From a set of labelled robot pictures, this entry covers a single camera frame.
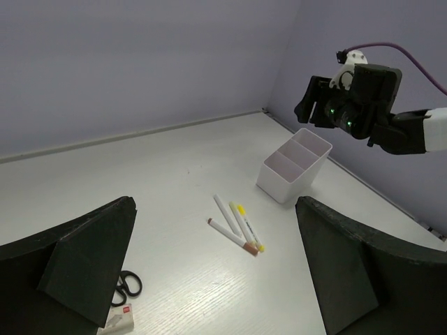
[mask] robotic arm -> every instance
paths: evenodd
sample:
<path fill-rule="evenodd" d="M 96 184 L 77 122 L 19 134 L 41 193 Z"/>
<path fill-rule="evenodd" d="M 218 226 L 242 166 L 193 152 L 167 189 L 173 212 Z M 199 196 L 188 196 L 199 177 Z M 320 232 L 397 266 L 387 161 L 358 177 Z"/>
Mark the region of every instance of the robotic arm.
<path fill-rule="evenodd" d="M 359 50 L 337 53 L 343 64 L 333 78 L 312 76 L 295 108 L 300 123 L 341 128 L 368 147 L 390 154 L 424 154 L 447 149 L 447 108 L 391 113 L 402 72 L 368 64 Z"/>

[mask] brown marker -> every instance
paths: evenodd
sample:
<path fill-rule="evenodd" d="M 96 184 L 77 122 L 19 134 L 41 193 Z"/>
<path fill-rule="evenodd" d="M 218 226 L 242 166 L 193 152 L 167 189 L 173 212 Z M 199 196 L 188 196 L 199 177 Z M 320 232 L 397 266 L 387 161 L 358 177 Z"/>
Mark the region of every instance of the brown marker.
<path fill-rule="evenodd" d="M 241 246 L 244 250 L 248 251 L 253 256 L 258 255 L 258 249 L 256 249 L 254 246 L 251 246 L 243 239 L 240 239 L 238 236 L 230 232 L 229 230 L 225 229 L 221 225 L 219 225 L 215 220 L 210 218 L 208 220 L 208 224 L 212 226 L 215 230 L 220 232 L 222 235 L 225 235 L 227 238 L 229 238 L 231 241 L 235 242 L 238 246 Z"/>

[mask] black object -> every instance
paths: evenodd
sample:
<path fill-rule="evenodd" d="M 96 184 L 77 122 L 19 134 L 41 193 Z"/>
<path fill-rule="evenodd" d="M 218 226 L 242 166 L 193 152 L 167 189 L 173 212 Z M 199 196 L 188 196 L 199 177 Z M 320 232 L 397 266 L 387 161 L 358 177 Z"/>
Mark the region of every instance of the black object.
<path fill-rule="evenodd" d="M 0 246 L 0 334 L 94 335 L 104 327 L 135 221 L 122 197 Z"/>
<path fill-rule="evenodd" d="M 346 61 L 343 52 L 337 58 Z M 312 76 L 295 114 L 300 123 L 338 127 L 358 140 L 369 137 L 369 147 L 377 144 L 391 154 L 423 154 L 428 110 L 390 112 L 401 79 L 399 69 L 374 64 L 355 65 L 349 90 L 330 88 L 330 78 Z"/>
<path fill-rule="evenodd" d="M 296 214 L 327 334 L 447 334 L 447 253 L 311 197 L 298 199 Z"/>
<path fill-rule="evenodd" d="M 127 277 L 132 277 L 133 279 L 135 279 L 135 281 L 138 284 L 137 292 L 131 291 L 131 289 L 129 288 L 129 285 L 126 281 Z M 118 303 L 114 303 L 112 301 L 111 304 L 113 307 L 123 306 L 127 302 L 127 296 L 135 298 L 135 297 L 138 297 L 142 291 L 142 281 L 141 281 L 140 277 L 138 277 L 132 271 L 127 271 L 127 270 L 121 271 L 119 273 L 119 281 L 121 282 L 121 284 L 117 285 L 117 287 L 115 288 L 115 291 L 122 298 L 122 300 Z"/>

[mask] cable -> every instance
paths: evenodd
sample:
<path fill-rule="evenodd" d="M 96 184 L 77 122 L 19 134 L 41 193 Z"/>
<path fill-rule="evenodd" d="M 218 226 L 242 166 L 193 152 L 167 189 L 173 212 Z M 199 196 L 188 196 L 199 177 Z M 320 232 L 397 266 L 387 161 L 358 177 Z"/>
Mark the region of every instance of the cable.
<path fill-rule="evenodd" d="M 424 69 L 424 67 L 408 52 L 406 51 L 403 47 L 401 47 L 400 45 L 397 45 L 395 43 L 390 43 L 390 42 L 375 42 L 375 43 L 366 43 L 366 44 L 359 44 L 359 45 L 354 45 L 353 47 L 349 47 L 348 49 L 345 49 L 344 52 L 348 53 L 352 50 L 356 50 L 356 49 L 362 49 L 364 47 L 393 47 L 397 50 L 399 50 L 402 54 L 404 54 L 410 61 L 411 63 L 413 63 L 416 68 L 419 69 L 420 72 L 422 72 L 422 74 L 439 90 L 441 91 L 443 94 L 445 94 L 447 96 L 447 89 L 445 89 L 444 87 L 442 87 L 441 84 L 439 84 L 428 72 L 427 70 Z"/>

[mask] gray wall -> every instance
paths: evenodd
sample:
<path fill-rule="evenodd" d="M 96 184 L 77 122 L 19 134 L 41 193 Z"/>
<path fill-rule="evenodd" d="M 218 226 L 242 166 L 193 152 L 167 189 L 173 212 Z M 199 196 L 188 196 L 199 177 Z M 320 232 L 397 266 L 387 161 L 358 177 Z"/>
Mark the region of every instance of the gray wall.
<path fill-rule="evenodd" d="M 335 52 L 378 40 L 410 50 L 447 86 L 447 1 L 302 0 L 292 38 L 277 78 L 269 109 L 294 129 L 301 127 L 293 108 L 311 75 L 332 77 Z M 398 51 L 363 50 L 370 63 L 398 67 L 404 78 L 394 112 L 445 107 L 439 93 Z M 341 130 L 312 131 L 334 144 L 332 157 L 419 220 L 447 233 L 447 151 L 392 156 Z"/>
<path fill-rule="evenodd" d="M 0 157 L 265 107 L 299 0 L 3 0 Z"/>

